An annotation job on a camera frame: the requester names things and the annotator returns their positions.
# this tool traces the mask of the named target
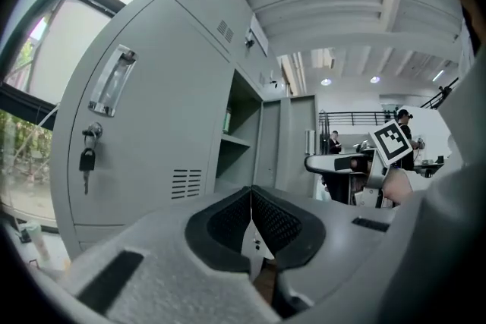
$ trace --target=window frame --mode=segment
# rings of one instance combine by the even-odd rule
[[[120,10],[126,6],[119,0],[79,0],[97,11],[114,17]],[[17,116],[20,119],[38,124],[51,112],[55,105],[50,102],[38,99],[28,93],[22,92],[5,82],[5,77],[11,71],[11,68],[17,58],[23,44],[30,36],[32,29],[35,27],[36,20],[39,20],[44,14],[52,9],[56,3],[62,0],[36,0],[32,7],[21,18],[8,37],[5,47],[0,53],[0,109]],[[36,53],[34,53],[31,67],[35,66]],[[52,115],[43,125],[45,129],[53,130],[56,114]]]

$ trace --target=black cap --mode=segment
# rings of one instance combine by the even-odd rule
[[[398,111],[398,119],[403,118],[404,116],[408,116],[409,118],[413,119],[413,115],[410,115],[406,109],[400,109]]]

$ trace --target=open shelf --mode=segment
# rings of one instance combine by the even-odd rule
[[[228,107],[231,109],[229,133],[221,135],[216,180],[228,185],[253,183],[258,142],[261,101],[258,94],[235,71]]]
[[[223,134],[221,136],[221,140],[224,140],[225,142],[231,142],[240,146],[251,147],[251,144],[246,140],[239,139],[237,137],[232,137],[231,135],[227,135],[227,134]]]

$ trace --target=key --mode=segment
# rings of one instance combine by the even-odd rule
[[[94,170],[95,159],[96,154],[94,150],[89,147],[84,149],[84,151],[81,153],[79,170],[83,172],[84,194],[88,194],[88,181],[90,178],[90,172]]]

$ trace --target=ceiling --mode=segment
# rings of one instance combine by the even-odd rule
[[[247,0],[278,56],[288,57],[300,93],[326,77],[383,75],[431,82],[457,75],[458,0]],[[318,49],[334,48],[333,69]]]

